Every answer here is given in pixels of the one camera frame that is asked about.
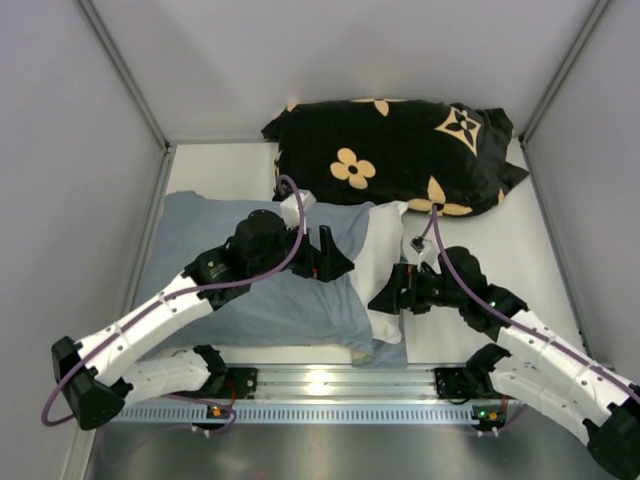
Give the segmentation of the blue grey pillowcase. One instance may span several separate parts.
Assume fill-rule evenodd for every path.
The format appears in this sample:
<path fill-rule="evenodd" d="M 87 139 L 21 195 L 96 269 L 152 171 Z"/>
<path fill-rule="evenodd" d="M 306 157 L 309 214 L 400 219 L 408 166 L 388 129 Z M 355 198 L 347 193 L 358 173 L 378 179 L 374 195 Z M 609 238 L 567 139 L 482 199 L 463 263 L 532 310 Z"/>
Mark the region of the blue grey pillowcase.
<path fill-rule="evenodd" d="M 365 203 L 339 206 L 317 203 L 307 215 L 308 229 L 327 225 L 339 250 L 353 263 L 364 242 Z M 193 191 L 165 198 L 155 243 L 135 302 L 157 294 L 196 256 L 220 246 L 237 224 L 255 210 L 280 211 L 276 202 L 207 199 Z M 220 310 L 189 324 L 147 353 L 211 344 L 232 347 L 340 345 L 354 354 L 354 364 L 369 368 L 404 368 L 408 364 L 403 320 L 402 340 L 391 345 L 374 340 L 365 309 L 349 273 L 323 283 L 284 271 L 253 284 L 250 291 Z"/>

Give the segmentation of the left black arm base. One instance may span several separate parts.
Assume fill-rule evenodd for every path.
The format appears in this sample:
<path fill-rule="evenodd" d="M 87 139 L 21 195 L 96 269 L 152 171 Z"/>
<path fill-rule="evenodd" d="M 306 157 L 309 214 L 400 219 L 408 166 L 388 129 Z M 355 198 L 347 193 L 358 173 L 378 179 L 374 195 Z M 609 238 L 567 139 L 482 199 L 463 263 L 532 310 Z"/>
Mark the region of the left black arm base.
<path fill-rule="evenodd" d="M 229 367 L 217 397 L 225 400 L 252 399 L 257 389 L 258 373 L 257 368 Z"/>

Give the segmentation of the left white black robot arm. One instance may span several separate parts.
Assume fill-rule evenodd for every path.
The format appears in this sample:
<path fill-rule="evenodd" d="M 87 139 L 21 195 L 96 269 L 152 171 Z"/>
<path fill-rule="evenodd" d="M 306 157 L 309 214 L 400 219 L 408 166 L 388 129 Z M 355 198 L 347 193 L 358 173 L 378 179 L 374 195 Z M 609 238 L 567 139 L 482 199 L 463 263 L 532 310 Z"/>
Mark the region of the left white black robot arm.
<path fill-rule="evenodd" d="M 146 400 L 215 396 L 227 366 L 218 350 L 197 345 L 170 357 L 144 355 L 192 322 L 249 292 L 284 270 L 331 282 L 354 268 L 330 227 L 319 228 L 318 246 L 306 225 L 289 226 L 278 214 L 256 210 L 216 248 L 199 254 L 154 297 L 104 329 L 80 340 L 65 336 L 51 347 L 56 394 L 84 431 L 97 429 L 123 409 Z"/>

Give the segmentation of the white pillow insert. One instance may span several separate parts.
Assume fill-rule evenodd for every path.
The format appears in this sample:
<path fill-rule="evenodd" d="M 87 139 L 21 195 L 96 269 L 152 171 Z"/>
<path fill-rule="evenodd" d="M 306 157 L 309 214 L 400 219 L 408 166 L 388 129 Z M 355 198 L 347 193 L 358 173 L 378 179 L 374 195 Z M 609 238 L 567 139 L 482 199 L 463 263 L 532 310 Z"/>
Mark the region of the white pillow insert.
<path fill-rule="evenodd" d="M 391 345 L 402 340 L 398 314 L 371 310 L 368 304 L 387 284 L 393 267 L 400 262 L 404 238 L 403 215 L 408 205 L 394 201 L 368 210 L 364 242 L 349 273 L 353 289 L 369 320 L 372 337 Z"/>

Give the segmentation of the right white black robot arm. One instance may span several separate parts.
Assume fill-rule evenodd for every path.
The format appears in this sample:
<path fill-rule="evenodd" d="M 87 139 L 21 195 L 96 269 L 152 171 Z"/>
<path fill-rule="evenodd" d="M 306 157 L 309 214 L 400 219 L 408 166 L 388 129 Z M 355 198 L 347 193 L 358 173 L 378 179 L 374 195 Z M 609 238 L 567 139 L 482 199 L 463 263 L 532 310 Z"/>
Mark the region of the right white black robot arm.
<path fill-rule="evenodd" d="M 440 268 L 397 263 L 369 307 L 384 313 L 458 311 L 489 338 L 463 369 L 470 396 L 505 395 L 577 438 L 617 479 L 639 476 L 639 386 L 573 347 L 524 300 L 487 282 L 475 256 L 449 247 Z"/>

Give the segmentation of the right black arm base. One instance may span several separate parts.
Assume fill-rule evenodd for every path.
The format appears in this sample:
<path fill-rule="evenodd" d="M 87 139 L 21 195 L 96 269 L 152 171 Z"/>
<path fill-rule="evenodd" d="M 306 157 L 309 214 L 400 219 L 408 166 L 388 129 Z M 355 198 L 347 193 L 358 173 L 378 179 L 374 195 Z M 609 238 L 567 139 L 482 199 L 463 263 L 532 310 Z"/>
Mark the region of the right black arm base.
<path fill-rule="evenodd" d="M 477 398 L 477 378 L 466 368 L 436 368 L 434 378 L 440 400 L 446 400 L 454 405 L 462 405 Z"/>

